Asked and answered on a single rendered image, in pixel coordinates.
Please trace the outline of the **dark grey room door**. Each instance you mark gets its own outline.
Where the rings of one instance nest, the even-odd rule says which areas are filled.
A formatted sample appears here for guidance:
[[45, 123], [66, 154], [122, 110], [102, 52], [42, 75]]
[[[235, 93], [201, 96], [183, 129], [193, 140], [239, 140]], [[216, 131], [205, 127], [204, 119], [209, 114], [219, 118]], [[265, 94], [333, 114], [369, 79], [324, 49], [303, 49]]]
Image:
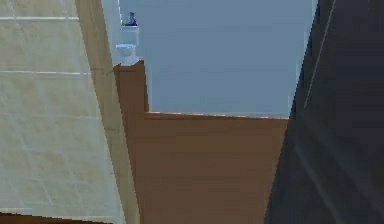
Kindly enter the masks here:
[[317, 0], [263, 224], [384, 224], [384, 0]]

